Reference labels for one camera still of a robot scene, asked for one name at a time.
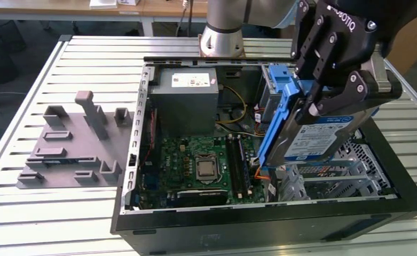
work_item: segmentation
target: robotiq logo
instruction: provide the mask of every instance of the robotiq logo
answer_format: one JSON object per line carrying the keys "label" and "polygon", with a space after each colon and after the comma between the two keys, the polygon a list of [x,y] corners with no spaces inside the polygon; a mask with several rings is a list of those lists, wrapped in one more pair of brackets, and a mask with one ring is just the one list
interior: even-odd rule
{"label": "robotiq logo", "polygon": [[327,5],[327,10],[333,10],[343,23],[346,24],[350,32],[354,32],[355,29],[355,22],[351,20],[350,16],[345,14],[343,12],[338,11],[335,8],[333,8],[330,5]]}

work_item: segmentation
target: wooden desk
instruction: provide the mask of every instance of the wooden desk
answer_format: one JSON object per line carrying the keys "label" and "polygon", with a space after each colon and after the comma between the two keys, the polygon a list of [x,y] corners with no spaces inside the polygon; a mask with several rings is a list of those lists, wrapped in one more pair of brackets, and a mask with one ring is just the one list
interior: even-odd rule
{"label": "wooden desk", "polygon": [[[137,21],[141,22],[144,0],[136,6],[89,9],[89,0],[0,0],[3,20],[57,21]],[[141,24],[146,36],[152,36],[151,24]]]}
{"label": "wooden desk", "polygon": [[144,1],[136,6],[117,5],[115,9],[89,9],[89,0],[0,0],[0,13],[25,13],[48,15],[121,15],[120,12],[136,12],[141,15]]}
{"label": "wooden desk", "polygon": [[[183,11],[182,0],[146,0],[141,9],[143,16],[150,17],[179,17]],[[194,0],[192,17],[207,16],[207,0]]]}

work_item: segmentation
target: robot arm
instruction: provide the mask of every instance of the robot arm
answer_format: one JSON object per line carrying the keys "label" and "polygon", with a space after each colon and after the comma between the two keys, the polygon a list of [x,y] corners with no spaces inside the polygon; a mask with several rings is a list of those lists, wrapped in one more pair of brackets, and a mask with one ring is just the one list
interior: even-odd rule
{"label": "robot arm", "polygon": [[264,74],[286,82],[259,149],[262,168],[330,159],[378,106],[402,93],[383,58],[417,17],[417,0],[210,0],[203,55],[240,56],[242,24],[283,27],[294,9],[294,77],[284,67]]}
{"label": "robot arm", "polygon": [[242,25],[286,27],[294,18],[295,1],[208,0],[207,26],[200,50],[208,57],[238,57],[243,52]]}
{"label": "robot arm", "polygon": [[383,57],[414,17],[413,0],[299,0],[291,46],[295,80],[286,84],[260,146],[262,166],[330,159],[378,106],[401,96]]}

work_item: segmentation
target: floor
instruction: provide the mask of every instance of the floor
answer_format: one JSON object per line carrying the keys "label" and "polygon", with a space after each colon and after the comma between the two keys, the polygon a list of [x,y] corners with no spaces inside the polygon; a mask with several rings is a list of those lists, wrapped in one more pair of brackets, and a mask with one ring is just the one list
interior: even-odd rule
{"label": "floor", "polygon": [[[0,85],[0,92],[25,93],[39,75],[40,69],[47,61],[51,50],[56,44],[60,34],[72,34],[71,22],[51,22],[49,31],[44,31],[37,21],[16,22],[21,36],[27,43],[27,50],[11,55],[13,63],[19,69],[19,77],[9,83]],[[100,36],[124,36],[139,34],[140,24],[137,22],[77,22],[81,35]],[[155,23],[155,36],[174,36],[174,23]],[[203,24],[194,24],[191,36],[202,33]],[[267,37],[270,31],[262,31],[255,27],[246,27],[243,30],[244,37]],[[417,90],[417,63],[405,75],[406,80]],[[0,138],[13,118],[15,112],[20,106],[24,95],[0,94]]]}

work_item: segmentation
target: yellow wire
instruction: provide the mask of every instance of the yellow wire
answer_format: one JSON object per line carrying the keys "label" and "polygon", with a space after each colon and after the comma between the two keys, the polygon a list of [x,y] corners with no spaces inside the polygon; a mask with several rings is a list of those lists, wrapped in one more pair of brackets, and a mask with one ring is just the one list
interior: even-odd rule
{"label": "yellow wire", "polygon": [[216,121],[216,124],[231,124],[231,123],[235,123],[238,122],[239,120],[243,119],[244,115],[246,115],[246,103],[244,103],[244,100],[242,98],[242,96],[239,96],[238,92],[228,86],[224,85],[224,87],[236,95],[236,97],[239,98],[239,100],[242,101],[243,103],[243,114],[239,118],[234,119],[234,120],[226,120],[226,121]]}

